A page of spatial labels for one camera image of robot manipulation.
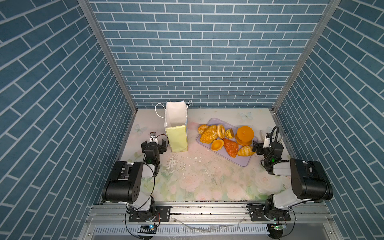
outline yellow paper bag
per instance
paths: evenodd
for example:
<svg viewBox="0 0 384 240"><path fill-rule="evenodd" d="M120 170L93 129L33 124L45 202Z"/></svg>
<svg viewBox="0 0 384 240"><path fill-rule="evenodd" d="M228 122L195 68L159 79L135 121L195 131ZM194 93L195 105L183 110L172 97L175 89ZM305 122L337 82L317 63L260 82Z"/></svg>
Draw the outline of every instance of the yellow paper bag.
<svg viewBox="0 0 384 240"><path fill-rule="evenodd" d="M184 101L181 102L167 102L165 117L160 116L156 111L156 106L162 103L158 103L155 106L156 114L164 118L164 128L166 129L169 145L172 152L183 152L188 151L188 140L187 140L187 123L188 115L187 110L192 101L188 102L188 106Z"/></svg>

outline blue brick wall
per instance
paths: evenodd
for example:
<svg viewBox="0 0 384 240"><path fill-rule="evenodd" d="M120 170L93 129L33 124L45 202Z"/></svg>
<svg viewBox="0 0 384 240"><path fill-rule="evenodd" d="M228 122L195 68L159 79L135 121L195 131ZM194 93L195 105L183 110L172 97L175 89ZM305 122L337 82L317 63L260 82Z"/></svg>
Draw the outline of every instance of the blue brick wall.
<svg viewBox="0 0 384 240"><path fill-rule="evenodd" d="M326 168L345 239L383 239L383 12L342 0L278 109L298 157Z"/></svg>
<svg viewBox="0 0 384 240"><path fill-rule="evenodd" d="M329 0L91 0L139 108L270 108Z"/></svg>
<svg viewBox="0 0 384 240"><path fill-rule="evenodd" d="M0 2L0 239L73 239L132 111L76 0Z"/></svg>

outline plastic tray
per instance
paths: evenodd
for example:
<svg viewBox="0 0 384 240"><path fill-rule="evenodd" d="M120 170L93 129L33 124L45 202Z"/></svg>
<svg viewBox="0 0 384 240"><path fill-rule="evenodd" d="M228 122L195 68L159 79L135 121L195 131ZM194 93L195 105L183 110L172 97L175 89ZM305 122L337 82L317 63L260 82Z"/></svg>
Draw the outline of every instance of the plastic tray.
<svg viewBox="0 0 384 240"><path fill-rule="evenodd" d="M225 128L225 130L227 130L228 128L232 128L233 132L236 134L237 133L237 129L238 127L235 127L227 122L224 122L220 119L217 119L217 118L211 118L207 125L210 126L210 125L218 125L218 124L222 124ZM196 138L196 142L204 147L206 147L207 149L211 150L211 143L202 143L200 142L200 137L201 135L199 134ZM258 139L257 137L254 136L253 138L254 141L258 142ZM249 157L240 157L240 156L236 156L236 157L231 157L229 156L229 154L227 153L227 151L225 150L225 147L222 147L222 149L220 149L219 151L215 151L215 153L217 153L218 155L228 159L229 161L239 165L239 166L242 166L242 167L245 167L248 165L249 163L249 160L251 159L252 156L249 156Z"/></svg>

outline white string handle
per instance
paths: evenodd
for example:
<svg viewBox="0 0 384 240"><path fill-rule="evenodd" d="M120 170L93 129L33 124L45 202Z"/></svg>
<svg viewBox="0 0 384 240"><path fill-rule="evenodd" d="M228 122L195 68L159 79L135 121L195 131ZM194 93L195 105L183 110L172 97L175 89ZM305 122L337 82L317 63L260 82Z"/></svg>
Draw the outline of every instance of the white string handle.
<svg viewBox="0 0 384 240"><path fill-rule="evenodd" d="M164 105L163 105L162 103L158 103L158 104L155 105L155 112L156 112L156 114L157 114L159 117L165 119L165 117L162 117L162 116L160 116L160 115L157 113L157 109L156 109L156 107L157 107L159 104L161 104L161 105L163 106L163 108L164 108Z"/></svg>

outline floral tabletop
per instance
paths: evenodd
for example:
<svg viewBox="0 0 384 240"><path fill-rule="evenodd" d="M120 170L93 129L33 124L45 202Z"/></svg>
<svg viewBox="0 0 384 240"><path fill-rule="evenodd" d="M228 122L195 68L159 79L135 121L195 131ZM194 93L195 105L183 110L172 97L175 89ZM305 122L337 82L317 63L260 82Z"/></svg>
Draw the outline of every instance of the floral tabletop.
<svg viewBox="0 0 384 240"><path fill-rule="evenodd" d="M158 113L163 116L164 110L158 110ZM189 109L189 150L171 152L168 147L167 152L160 155L160 170L153 193L156 201L264 200L270 194L291 187L289 177L269 175L265 171L260 165L263 156L254 154L246 167L240 167L199 145L196 142L197 128L210 118L221 119L236 127L250 126L259 142L275 125L268 109ZM164 120L153 109L139 109L121 160L142 161L141 143L149 141L150 132L165 134ZM289 158L284 149L283 159ZM153 178L143 178L141 190L150 194L152 188Z"/></svg>

